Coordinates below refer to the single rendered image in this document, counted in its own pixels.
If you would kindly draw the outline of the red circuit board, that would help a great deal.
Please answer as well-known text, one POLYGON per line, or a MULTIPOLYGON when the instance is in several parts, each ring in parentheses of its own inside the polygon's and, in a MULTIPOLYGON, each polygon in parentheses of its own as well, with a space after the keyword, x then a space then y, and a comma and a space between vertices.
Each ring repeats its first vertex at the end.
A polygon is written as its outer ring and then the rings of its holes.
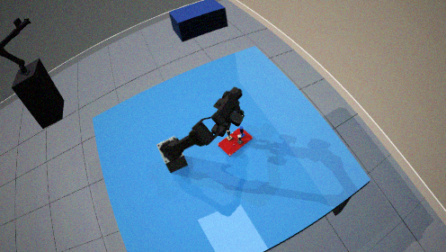
POLYGON ((235 130, 231 134, 230 130, 227 130, 227 135, 228 136, 224 138, 217 145, 221 149, 223 149, 229 155, 230 158, 231 155, 233 155, 236 151, 242 148, 247 142, 253 140, 254 138, 244 130, 243 126, 240 126, 237 130, 235 130))

